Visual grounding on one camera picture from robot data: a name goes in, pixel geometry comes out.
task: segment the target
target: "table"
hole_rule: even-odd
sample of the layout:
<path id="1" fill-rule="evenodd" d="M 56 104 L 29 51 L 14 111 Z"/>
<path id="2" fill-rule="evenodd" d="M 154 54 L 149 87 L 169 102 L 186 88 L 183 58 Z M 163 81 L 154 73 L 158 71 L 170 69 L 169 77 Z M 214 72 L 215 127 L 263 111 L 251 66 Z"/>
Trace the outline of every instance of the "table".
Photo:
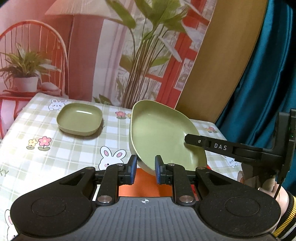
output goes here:
<path id="1" fill-rule="evenodd" d="M 128 147 L 131 110 L 61 100 L 42 93 L 35 95 L 0 143 L 0 241 L 6 240 L 7 236 L 5 210 L 9 210 L 19 196 L 87 166 L 98 170 L 103 158 L 101 147 L 105 147 L 112 155 L 121 150 L 124 163 L 131 155 Z M 65 104 L 73 102 L 92 104 L 102 110 L 103 121 L 96 134 L 77 137 L 59 130 L 56 117 Z M 200 135 L 225 139 L 213 123 L 191 121 Z M 214 171 L 232 179 L 237 178 L 241 170 L 240 163 L 233 162 L 235 166 L 230 166 L 223 156 L 208 151 L 206 156 L 208 165 Z M 147 175 L 143 172 L 139 170 L 137 175 Z"/>

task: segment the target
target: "green bowl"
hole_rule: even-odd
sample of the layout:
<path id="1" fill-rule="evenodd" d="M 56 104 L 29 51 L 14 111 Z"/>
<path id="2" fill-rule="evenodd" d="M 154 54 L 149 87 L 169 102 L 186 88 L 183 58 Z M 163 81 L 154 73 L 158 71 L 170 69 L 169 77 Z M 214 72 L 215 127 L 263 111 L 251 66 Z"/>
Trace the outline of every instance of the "green bowl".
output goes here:
<path id="1" fill-rule="evenodd" d="M 180 164 L 186 170 L 207 166 L 204 149 L 184 142 L 187 134 L 199 135 L 194 124 L 177 110 L 151 100 L 133 106 L 129 148 L 149 174 L 155 175 L 156 155 L 161 155 L 165 164 Z"/>
<path id="2" fill-rule="evenodd" d="M 71 103 L 62 108 L 57 116 L 59 128 L 66 133 L 90 136 L 100 127 L 102 111 L 93 105 Z"/>

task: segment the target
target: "potted plant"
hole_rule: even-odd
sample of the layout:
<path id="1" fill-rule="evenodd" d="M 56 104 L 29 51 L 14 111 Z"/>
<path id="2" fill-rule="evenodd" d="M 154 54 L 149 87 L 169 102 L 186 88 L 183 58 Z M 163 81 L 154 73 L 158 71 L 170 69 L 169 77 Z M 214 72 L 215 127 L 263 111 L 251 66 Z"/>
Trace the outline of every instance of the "potted plant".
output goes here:
<path id="1" fill-rule="evenodd" d="M 38 79 L 43 74 L 49 76 L 49 71 L 59 71 L 51 65 L 51 60 L 42 57 L 40 52 L 25 51 L 16 43 L 17 55 L 13 53 L 1 53 L 9 59 L 5 59 L 8 65 L 0 69 L 0 77 L 5 76 L 5 82 L 13 79 L 14 85 L 19 92 L 36 92 Z"/>

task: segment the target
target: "bunny print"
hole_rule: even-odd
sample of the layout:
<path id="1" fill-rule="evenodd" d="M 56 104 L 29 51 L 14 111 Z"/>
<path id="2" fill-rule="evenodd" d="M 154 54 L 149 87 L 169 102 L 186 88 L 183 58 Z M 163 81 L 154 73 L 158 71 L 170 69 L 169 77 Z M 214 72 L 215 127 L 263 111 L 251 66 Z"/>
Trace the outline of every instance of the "bunny print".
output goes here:
<path id="1" fill-rule="evenodd" d="M 100 152 L 103 158 L 100 161 L 99 170 L 106 170 L 109 165 L 123 163 L 122 158 L 126 156 L 125 150 L 118 150 L 114 155 L 112 155 L 107 146 L 102 146 Z"/>
<path id="2" fill-rule="evenodd" d="M 230 167 L 234 168 L 235 166 L 237 166 L 237 162 L 233 158 L 228 157 L 228 156 L 223 156 L 223 158 L 226 159 L 226 161 Z"/>
<path id="3" fill-rule="evenodd" d="M 11 218 L 10 218 L 10 210 L 5 211 L 5 221 L 8 225 L 7 229 L 7 241 L 11 241 L 14 237 L 17 236 L 17 231 L 15 226 L 13 225 Z"/>
<path id="4" fill-rule="evenodd" d="M 64 106 L 67 100 L 60 100 L 52 99 L 52 103 L 49 105 L 49 110 L 61 110 Z"/>

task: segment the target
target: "square bowl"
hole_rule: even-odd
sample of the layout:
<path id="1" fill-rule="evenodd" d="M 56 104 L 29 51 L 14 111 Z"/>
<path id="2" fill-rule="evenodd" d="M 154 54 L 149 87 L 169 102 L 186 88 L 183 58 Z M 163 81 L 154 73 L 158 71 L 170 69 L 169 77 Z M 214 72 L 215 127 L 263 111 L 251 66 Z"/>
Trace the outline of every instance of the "square bowl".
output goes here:
<path id="1" fill-rule="evenodd" d="M 100 127 L 102 111 L 93 105 L 70 103 L 62 108 L 57 116 L 59 128 L 66 133 L 90 136 Z"/>

